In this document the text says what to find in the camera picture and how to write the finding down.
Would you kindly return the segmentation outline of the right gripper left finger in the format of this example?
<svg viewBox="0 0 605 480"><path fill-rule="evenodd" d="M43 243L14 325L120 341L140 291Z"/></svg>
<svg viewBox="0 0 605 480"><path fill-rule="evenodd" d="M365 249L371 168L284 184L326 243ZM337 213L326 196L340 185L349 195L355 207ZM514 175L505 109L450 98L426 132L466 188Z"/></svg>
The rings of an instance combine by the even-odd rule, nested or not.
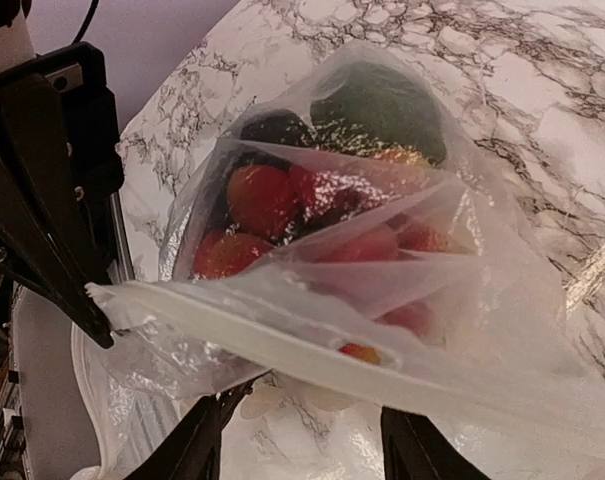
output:
<svg viewBox="0 0 605 480"><path fill-rule="evenodd" d="M253 392L244 382L200 398L168 437L125 480L218 480L223 429Z"/></svg>

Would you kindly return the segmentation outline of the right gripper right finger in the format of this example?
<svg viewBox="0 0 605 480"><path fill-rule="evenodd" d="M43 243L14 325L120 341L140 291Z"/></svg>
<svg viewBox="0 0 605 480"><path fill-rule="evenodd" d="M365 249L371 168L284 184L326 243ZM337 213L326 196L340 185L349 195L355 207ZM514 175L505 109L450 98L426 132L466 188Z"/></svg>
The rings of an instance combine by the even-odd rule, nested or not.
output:
<svg viewBox="0 0 605 480"><path fill-rule="evenodd" d="M380 422L386 480L489 480L427 417L383 407Z"/></svg>

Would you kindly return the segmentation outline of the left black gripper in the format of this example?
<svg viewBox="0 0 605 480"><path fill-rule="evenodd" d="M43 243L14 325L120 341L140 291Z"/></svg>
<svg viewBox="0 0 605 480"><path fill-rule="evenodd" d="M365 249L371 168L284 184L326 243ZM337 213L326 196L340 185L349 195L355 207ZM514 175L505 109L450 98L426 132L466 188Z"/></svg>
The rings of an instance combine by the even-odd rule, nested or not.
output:
<svg viewBox="0 0 605 480"><path fill-rule="evenodd" d="M0 74L0 271L103 348L114 343L110 322L85 286L106 279L116 260L118 138L115 96L94 46L76 43Z"/></svg>

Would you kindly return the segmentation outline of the clear zip top bag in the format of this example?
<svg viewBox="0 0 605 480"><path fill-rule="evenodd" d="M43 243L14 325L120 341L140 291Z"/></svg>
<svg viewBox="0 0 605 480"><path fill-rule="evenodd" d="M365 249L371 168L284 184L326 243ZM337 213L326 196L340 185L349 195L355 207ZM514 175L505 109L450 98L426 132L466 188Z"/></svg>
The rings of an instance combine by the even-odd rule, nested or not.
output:
<svg viewBox="0 0 605 480"><path fill-rule="evenodd" d="M215 142L151 282L88 286L73 360L123 479L191 412L239 479L605 479L605 215L539 139L470 139L382 49L339 48Z"/></svg>

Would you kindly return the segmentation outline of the green fake cucumber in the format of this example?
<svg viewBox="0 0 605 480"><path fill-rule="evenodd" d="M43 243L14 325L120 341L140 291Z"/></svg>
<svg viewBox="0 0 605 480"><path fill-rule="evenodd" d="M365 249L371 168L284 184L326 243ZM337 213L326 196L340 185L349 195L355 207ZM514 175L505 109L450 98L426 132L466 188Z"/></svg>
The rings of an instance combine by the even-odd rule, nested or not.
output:
<svg viewBox="0 0 605 480"><path fill-rule="evenodd" d="M356 62L339 68L325 84L336 90L310 107L323 146L362 157L403 147L420 152L432 165L445 159L439 109L408 76Z"/></svg>

